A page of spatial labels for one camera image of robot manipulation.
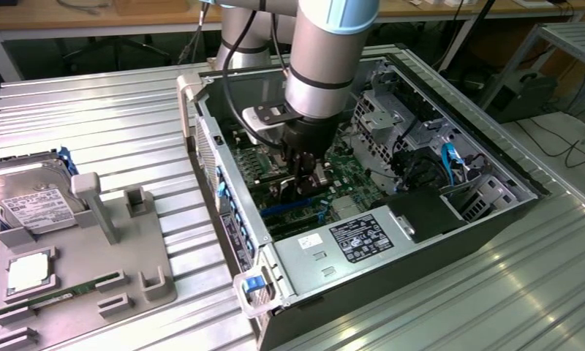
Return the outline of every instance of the wooden desk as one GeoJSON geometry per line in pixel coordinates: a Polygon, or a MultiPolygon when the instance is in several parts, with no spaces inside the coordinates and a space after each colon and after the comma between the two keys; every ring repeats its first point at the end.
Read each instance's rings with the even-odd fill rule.
{"type": "MultiPolygon", "coordinates": [[[[187,1],[189,10],[183,13],[138,16],[119,16],[113,7],[99,9],[99,15],[90,15],[82,11],[59,6],[55,0],[19,0],[19,4],[14,7],[0,7],[0,74],[2,79],[4,81],[20,80],[20,74],[16,72],[15,65],[3,48],[3,41],[191,32],[197,28],[201,6],[198,0],[187,1]]],[[[575,12],[571,20],[578,20],[585,13],[585,0],[570,0],[570,2],[575,12]]],[[[481,4],[465,6],[459,10],[457,18],[466,22],[455,37],[449,54],[442,61],[441,68],[447,66],[454,56],[481,6],[481,4]]],[[[414,6],[406,0],[381,0],[377,22],[450,20],[455,11],[457,7],[443,4],[430,5],[423,2],[414,6]]],[[[511,0],[495,0],[495,5],[487,18],[555,15],[559,15],[557,7],[551,9],[525,9],[511,0]]],[[[206,17],[203,30],[219,29],[219,21],[219,8],[213,7],[206,17]]]]}

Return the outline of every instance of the robotic arm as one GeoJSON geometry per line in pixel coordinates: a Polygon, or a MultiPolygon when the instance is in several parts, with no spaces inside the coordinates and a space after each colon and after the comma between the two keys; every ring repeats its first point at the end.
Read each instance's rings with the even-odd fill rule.
{"type": "Polygon", "coordinates": [[[335,136],[337,117],[345,108],[379,0],[217,0],[217,3],[226,5],[218,68],[226,68],[225,61],[233,68],[270,63],[266,43],[271,16],[263,11],[278,14],[278,40],[291,41],[285,101],[249,107],[241,118],[251,129],[250,134],[257,133],[271,145],[279,145],[289,173],[294,175],[294,184],[287,186],[293,191],[286,196],[286,201],[293,201],[331,185],[322,159],[335,136]]]}

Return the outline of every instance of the aluminum profile table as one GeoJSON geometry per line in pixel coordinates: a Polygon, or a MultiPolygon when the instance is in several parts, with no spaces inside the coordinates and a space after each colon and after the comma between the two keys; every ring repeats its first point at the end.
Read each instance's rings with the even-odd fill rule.
{"type": "MultiPolygon", "coordinates": [[[[537,24],[519,44],[502,72],[485,90],[478,103],[483,109],[491,103],[506,77],[518,68],[538,39],[546,40],[555,48],[585,63],[585,22],[537,24]]],[[[542,64],[543,61],[538,60],[533,66],[538,69],[542,64]]]]}
{"type": "MultiPolygon", "coordinates": [[[[478,252],[279,350],[585,349],[583,199],[410,52],[381,52],[403,60],[551,196],[478,252]]],[[[154,193],[165,232],[177,301],[70,340],[67,350],[255,349],[179,148],[173,86],[187,69],[2,86],[0,155],[70,146],[78,167],[100,173],[103,197],[130,184],[154,193]]]]}

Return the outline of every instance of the circuit board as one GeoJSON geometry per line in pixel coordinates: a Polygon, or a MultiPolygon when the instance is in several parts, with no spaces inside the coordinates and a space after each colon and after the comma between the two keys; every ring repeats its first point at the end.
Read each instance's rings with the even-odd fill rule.
{"type": "MultiPolygon", "coordinates": [[[[255,207],[259,211],[267,211],[273,206],[271,199],[267,191],[257,184],[261,179],[285,176],[285,164],[278,155],[269,154],[265,146],[235,148],[231,154],[255,207]]],[[[365,169],[339,137],[325,154],[325,161],[331,165],[333,174],[329,190],[290,210],[262,215],[263,224],[275,241],[366,211],[382,197],[381,190],[365,175],[365,169]]]]}

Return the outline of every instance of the white label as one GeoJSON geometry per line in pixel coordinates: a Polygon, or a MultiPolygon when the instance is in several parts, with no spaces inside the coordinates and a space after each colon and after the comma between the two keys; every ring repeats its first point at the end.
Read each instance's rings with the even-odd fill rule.
{"type": "Polygon", "coordinates": [[[35,229],[74,218],[58,189],[12,197],[0,202],[26,229],[35,229]]]}
{"type": "Polygon", "coordinates": [[[303,236],[299,238],[301,249],[309,249],[313,246],[322,244],[321,236],[318,233],[309,234],[309,236],[303,236]]]}

